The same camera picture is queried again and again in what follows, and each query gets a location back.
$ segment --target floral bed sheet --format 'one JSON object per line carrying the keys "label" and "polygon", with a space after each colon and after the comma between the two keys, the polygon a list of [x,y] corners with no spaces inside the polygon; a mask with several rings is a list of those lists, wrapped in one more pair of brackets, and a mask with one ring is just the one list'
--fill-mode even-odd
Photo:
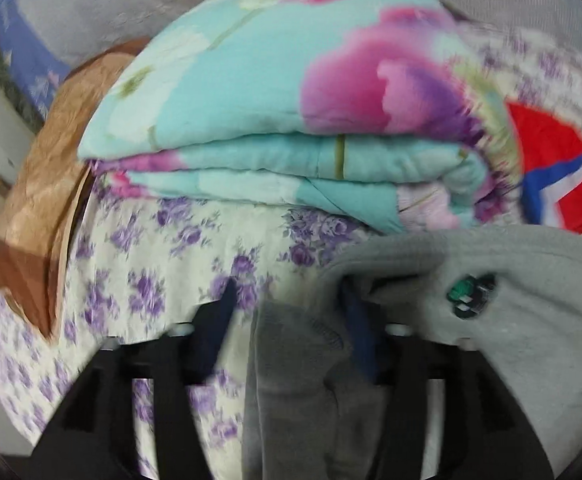
{"label": "floral bed sheet", "polygon": [[[503,91],[582,130],[582,56],[543,34],[462,26]],[[520,223],[516,194],[500,224]],[[250,320],[264,298],[302,304],[319,268],[375,235],[317,210],[232,202],[120,199],[100,182],[76,233],[57,341],[49,346],[0,296],[0,399],[36,443],[54,409],[107,335],[160,335],[238,282],[238,311],[215,374],[189,396],[217,479],[241,478],[241,430]],[[134,383],[140,471],[157,478],[150,381]]]}

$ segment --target turquoise floral blanket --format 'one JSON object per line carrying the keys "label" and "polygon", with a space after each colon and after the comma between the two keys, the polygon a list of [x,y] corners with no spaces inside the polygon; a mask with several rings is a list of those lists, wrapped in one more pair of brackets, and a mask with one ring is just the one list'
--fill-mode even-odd
{"label": "turquoise floral blanket", "polygon": [[207,0],[154,38],[79,149],[121,196],[469,226],[519,183],[494,83],[437,0]]}

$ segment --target blue fabric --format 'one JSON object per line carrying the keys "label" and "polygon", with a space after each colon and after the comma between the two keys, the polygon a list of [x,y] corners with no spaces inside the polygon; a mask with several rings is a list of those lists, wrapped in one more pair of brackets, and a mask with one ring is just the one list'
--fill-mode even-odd
{"label": "blue fabric", "polygon": [[56,59],[36,36],[20,15],[16,0],[0,0],[0,50],[13,82],[46,118],[57,88],[70,68]]}
{"label": "blue fabric", "polygon": [[529,171],[522,180],[522,208],[526,220],[531,224],[541,225],[544,212],[542,190],[574,173],[582,167],[582,155],[573,160],[558,162],[548,168]]}

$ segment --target red, white and blue fabric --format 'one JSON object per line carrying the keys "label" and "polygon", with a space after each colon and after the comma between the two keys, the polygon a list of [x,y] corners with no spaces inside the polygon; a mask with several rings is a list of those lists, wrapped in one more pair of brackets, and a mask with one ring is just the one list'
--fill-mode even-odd
{"label": "red, white and blue fabric", "polygon": [[508,104],[522,156],[522,209],[531,224],[582,233],[582,137],[551,114]]}

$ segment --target gray sweatshirt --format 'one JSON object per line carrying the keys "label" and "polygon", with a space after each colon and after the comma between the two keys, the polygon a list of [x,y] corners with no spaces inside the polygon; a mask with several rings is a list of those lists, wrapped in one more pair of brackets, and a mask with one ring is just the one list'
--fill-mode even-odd
{"label": "gray sweatshirt", "polygon": [[[447,292],[466,275],[488,272],[497,285],[484,311],[472,319],[456,316]],[[245,480],[366,477],[388,392],[352,362],[336,310],[345,276],[391,322],[408,324],[423,338],[445,344],[470,338],[517,397],[554,472],[577,456],[582,237],[538,226],[488,226],[373,238],[307,283],[304,307],[269,302],[260,308],[248,367]],[[434,411],[430,421],[442,417]],[[438,436],[429,431],[423,478],[436,472]]]}

